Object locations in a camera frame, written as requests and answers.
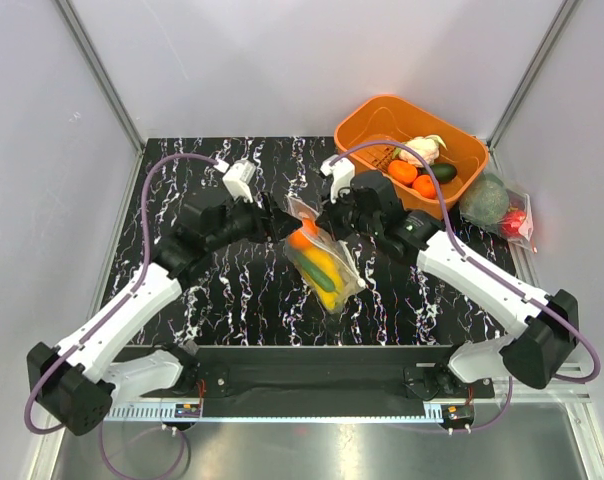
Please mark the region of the yellow fake bananas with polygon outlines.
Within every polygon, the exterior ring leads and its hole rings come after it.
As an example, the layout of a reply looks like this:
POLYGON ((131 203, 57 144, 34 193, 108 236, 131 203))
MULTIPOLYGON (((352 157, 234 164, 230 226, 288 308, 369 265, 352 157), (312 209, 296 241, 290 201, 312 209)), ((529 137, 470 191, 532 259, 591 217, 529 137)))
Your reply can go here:
POLYGON ((345 280, 340 263, 316 247, 303 250, 297 262, 303 279, 317 294, 323 307, 331 313, 341 311, 345 303, 345 280))

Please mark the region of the clear polka dot zip bag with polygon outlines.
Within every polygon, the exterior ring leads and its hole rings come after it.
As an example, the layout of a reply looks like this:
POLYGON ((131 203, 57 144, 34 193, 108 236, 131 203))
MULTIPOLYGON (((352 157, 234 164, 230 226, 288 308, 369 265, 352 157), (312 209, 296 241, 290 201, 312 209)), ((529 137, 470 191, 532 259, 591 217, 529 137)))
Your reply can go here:
POLYGON ((289 235, 285 254, 330 314, 341 313, 347 301, 366 286, 344 241, 335 241, 315 224, 318 212, 295 196, 287 212, 302 222, 289 235))

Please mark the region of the green fake cucumber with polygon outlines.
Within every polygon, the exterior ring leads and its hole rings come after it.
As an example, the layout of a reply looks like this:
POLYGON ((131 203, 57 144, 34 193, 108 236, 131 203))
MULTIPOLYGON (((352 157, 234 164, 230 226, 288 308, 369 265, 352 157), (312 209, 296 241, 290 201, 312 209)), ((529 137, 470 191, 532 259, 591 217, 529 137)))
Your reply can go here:
POLYGON ((297 255, 296 258, 302 270, 319 286, 320 289, 328 293, 335 291, 335 283, 320 267, 314 264, 305 255, 297 255))

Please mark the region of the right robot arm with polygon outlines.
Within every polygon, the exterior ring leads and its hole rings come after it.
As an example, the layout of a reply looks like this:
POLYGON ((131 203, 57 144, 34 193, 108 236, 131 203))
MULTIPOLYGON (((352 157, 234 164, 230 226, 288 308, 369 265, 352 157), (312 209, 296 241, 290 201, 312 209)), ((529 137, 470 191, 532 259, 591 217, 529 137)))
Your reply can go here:
POLYGON ((332 175, 316 224, 336 240, 369 238, 388 258, 451 285, 504 328, 499 338, 453 348, 435 374, 445 395, 505 375, 542 390, 577 347, 578 302, 572 294, 548 294, 487 261, 449 235, 442 221, 405 209, 378 171, 332 175))

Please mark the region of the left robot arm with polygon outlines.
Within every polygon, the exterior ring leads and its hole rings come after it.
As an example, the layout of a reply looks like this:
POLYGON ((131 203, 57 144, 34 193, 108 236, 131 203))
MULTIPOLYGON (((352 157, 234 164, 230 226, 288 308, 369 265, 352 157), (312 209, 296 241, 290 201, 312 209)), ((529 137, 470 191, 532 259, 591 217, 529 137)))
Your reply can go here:
POLYGON ((196 388, 198 362, 182 347, 155 347, 125 362, 116 358, 149 320, 194 286, 210 268, 214 252, 241 240, 278 242, 301 227, 271 194, 260 197, 258 203, 234 199, 221 189, 189 195, 171 231, 125 288, 57 345, 38 343, 29 351, 31 392, 24 421, 31 432, 49 432, 33 423, 34 405, 81 436, 121 402, 158 390, 185 396, 196 388))

